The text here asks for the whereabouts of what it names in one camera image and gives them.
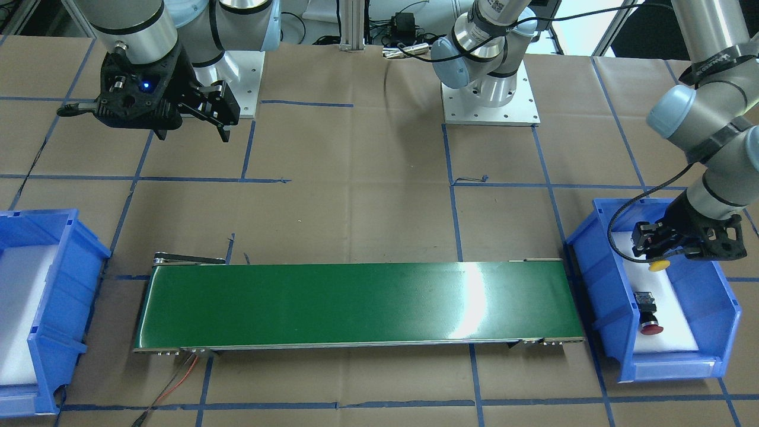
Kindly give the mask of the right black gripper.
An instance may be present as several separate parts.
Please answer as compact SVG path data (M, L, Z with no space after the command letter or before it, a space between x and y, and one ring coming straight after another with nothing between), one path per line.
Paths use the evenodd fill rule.
M181 43L149 64L128 59L126 43L116 43L100 71L100 95L93 116L116 129L176 130L182 115L209 122L223 143L240 121L240 105L227 81L200 86Z

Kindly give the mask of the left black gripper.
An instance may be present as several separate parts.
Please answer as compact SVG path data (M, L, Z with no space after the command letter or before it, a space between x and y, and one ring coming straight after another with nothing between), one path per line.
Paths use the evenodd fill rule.
M659 222L640 221L632 230L634 257L655 259L683 249L687 259L738 260L747 256L742 217L712 219L697 211L686 193L667 207Z

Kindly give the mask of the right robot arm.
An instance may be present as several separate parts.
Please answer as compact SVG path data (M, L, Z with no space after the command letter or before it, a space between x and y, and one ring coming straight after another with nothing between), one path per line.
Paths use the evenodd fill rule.
M92 114L112 129L151 130L160 140L186 116L211 124L223 142L247 95L233 52L281 43L279 1L76 1L106 48L100 92L69 103L62 118Z

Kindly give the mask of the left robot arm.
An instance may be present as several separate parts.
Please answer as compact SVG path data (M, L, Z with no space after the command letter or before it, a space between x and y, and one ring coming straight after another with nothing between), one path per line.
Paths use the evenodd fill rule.
M757 125L745 114L757 105L757 36L750 36L737 1L673 1L691 65L651 109L648 126L677 146L686 170L705 171L655 222L637 222L632 254L622 252L607 227L611 249L622 259L655 264L675 255L736 260L747 254L739 213L757 201ZM428 62L445 86L512 81L540 18L527 1L476 1L445 36L434 41Z

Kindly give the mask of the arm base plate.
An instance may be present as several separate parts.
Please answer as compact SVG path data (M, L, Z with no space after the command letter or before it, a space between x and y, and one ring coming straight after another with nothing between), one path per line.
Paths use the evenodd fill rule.
M464 88L440 87L448 125L524 127L541 122L524 62L507 78L486 75Z
M240 105L240 117L255 119L265 56L265 52L226 51L215 63L193 70L203 86L211 86L217 80L226 81Z

